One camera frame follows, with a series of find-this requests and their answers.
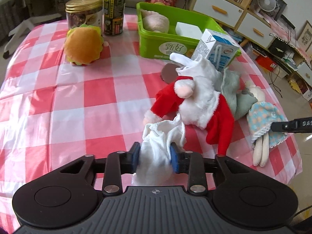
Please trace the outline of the white cloth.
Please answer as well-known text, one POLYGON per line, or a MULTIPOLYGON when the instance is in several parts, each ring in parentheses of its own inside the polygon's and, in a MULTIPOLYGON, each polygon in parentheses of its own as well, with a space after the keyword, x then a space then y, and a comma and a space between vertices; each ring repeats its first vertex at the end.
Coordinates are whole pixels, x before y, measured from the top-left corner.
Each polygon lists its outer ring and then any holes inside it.
POLYGON ((148 123, 144 127, 139 164, 132 178, 133 185, 164 185, 173 176, 170 146, 182 149, 186 143, 186 129, 179 114, 173 120, 148 123))

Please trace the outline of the bunny doll blue dress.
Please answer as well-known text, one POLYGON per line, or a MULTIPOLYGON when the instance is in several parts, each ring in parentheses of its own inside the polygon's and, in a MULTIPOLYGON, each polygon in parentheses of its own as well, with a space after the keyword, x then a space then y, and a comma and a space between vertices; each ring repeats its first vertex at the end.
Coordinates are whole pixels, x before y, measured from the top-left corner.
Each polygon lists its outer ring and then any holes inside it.
POLYGON ((270 149, 287 139, 287 133, 274 132, 275 122, 284 122, 286 117, 280 110, 265 100, 265 93, 252 81, 238 95, 235 118, 246 117, 253 146, 253 165, 264 167, 269 159, 270 149))

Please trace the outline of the grey green fuzzy sock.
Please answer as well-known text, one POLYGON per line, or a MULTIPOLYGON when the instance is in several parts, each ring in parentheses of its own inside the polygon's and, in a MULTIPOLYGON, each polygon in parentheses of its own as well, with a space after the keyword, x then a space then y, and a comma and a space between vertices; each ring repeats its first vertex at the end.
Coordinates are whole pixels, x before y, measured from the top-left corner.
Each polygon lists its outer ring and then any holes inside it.
POLYGON ((240 76, 236 71, 226 68, 223 71, 221 93, 231 110, 234 120, 245 116, 257 99, 248 88, 240 90, 240 76))

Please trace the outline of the santa claus plush toy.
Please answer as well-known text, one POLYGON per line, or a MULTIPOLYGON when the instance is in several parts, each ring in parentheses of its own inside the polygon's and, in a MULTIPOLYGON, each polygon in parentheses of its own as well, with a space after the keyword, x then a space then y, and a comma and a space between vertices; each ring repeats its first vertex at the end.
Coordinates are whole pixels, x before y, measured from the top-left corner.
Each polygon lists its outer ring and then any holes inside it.
POLYGON ((186 125, 207 132, 206 142, 218 145, 218 155, 226 155, 234 130, 234 117, 225 97, 203 76, 179 76, 161 89, 153 106, 144 115, 144 124, 162 121, 179 113, 186 125))

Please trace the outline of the plush hamburger toy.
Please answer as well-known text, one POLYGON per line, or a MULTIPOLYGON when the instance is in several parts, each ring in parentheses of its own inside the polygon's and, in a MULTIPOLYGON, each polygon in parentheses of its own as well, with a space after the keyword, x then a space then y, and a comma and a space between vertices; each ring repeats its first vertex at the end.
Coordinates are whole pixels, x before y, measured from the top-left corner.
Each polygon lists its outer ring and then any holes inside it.
POLYGON ((63 49, 70 63, 84 66, 98 60, 108 46, 100 27, 83 24, 67 32, 63 49))

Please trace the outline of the white sponge block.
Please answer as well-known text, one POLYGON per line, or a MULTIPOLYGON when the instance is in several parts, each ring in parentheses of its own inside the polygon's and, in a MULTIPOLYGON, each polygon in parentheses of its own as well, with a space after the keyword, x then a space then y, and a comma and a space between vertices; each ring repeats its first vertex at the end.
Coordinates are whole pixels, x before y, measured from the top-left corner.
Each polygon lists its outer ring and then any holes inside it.
POLYGON ((177 22, 175 27, 176 34, 182 37, 200 40, 203 35, 203 32, 196 25, 177 22))

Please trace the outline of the brown round coaster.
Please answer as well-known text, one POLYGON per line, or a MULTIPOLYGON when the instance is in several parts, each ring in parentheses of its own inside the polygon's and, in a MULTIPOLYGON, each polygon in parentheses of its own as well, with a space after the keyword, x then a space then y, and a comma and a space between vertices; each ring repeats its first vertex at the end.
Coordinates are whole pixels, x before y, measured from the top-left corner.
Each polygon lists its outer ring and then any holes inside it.
POLYGON ((167 84, 175 82, 178 77, 177 68, 181 68, 181 66, 175 63, 167 63, 161 70, 161 79, 167 84))

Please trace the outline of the blue white milk carton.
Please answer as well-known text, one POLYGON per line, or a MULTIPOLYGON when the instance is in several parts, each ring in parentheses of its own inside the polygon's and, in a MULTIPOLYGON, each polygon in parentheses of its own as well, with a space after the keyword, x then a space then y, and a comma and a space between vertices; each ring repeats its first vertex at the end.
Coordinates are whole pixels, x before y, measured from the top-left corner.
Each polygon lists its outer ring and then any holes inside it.
POLYGON ((206 29, 199 40, 191 59, 199 55, 209 60, 216 70, 222 72, 234 59, 239 45, 227 34, 206 29))

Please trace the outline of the white desk fan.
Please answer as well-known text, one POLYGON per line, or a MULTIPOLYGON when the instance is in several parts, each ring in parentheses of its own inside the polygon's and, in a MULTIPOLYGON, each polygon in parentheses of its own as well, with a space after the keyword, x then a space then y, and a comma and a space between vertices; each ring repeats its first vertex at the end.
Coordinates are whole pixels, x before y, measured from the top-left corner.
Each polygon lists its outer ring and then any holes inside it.
POLYGON ((276 0, 257 0, 257 4, 265 12, 272 12, 276 8, 276 0))

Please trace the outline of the green plastic bin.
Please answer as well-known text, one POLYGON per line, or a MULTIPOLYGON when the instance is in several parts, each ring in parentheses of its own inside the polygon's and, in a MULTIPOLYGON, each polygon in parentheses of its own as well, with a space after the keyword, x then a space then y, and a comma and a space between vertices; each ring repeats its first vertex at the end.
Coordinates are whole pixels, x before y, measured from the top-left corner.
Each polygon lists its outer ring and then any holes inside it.
POLYGON ((201 31, 210 29, 227 34, 213 18, 198 12, 146 2, 137 3, 136 7, 139 32, 139 54, 144 58, 168 60, 172 52, 185 55, 190 50, 194 50, 197 47, 198 40, 176 34, 175 27, 178 22, 196 25, 201 31), (142 10, 157 12, 168 18, 168 33, 158 33, 147 30, 143 25, 142 10))

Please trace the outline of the wooden shelf cabinet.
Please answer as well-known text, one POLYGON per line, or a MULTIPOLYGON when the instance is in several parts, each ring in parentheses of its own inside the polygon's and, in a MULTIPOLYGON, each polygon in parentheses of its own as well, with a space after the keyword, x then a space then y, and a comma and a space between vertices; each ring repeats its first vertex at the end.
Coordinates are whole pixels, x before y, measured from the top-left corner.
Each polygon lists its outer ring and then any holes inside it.
POLYGON ((243 36, 241 45, 250 41, 268 49, 274 40, 271 25, 260 13, 256 0, 190 0, 189 8, 243 36))

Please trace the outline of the gold lid snack jar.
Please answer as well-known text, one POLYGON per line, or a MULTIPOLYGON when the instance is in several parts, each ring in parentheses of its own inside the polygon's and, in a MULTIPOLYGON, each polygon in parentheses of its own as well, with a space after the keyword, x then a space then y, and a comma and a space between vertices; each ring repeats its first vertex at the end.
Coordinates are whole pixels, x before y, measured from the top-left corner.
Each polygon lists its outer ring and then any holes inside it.
POLYGON ((103 26, 103 0, 70 0, 65 4, 68 28, 103 26))

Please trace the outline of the black yellow drink can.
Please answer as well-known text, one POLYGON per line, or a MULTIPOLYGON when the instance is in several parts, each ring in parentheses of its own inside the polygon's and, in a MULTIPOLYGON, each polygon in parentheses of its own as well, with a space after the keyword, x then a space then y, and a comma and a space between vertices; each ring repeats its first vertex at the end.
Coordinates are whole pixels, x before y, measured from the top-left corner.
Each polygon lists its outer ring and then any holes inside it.
POLYGON ((103 0, 103 28, 108 36, 123 32, 125 0, 103 0))

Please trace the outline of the white office chair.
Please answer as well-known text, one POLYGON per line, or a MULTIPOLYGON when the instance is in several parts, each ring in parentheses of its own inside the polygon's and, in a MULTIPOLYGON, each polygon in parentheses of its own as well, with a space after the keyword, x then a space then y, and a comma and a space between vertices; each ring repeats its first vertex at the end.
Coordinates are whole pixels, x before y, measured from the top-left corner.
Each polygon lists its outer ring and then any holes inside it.
POLYGON ((10 40, 4 47, 4 59, 8 59, 8 57, 10 56, 10 47, 24 33, 26 29, 29 29, 31 31, 35 27, 35 24, 61 18, 60 13, 47 14, 42 16, 29 16, 28 18, 26 18, 24 10, 25 7, 22 3, 20 4, 20 6, 18 6, 18 4, 16 5, 15 0, 1 0, 1 6, 6 5, 10 1, 12 1, 12 6, 8 8, 8 11, 1 12, 1 27, 4 27, 5 25, 2 19, 7 18, 8 16, 14 19, 14 15, 17 15, 17 17, 19 18, 19 25, 17 25, 17 23, 15 22, 7 24, 8 27, 10 27, 10 32, 8 32, 8 37, 10 37, 10 40))

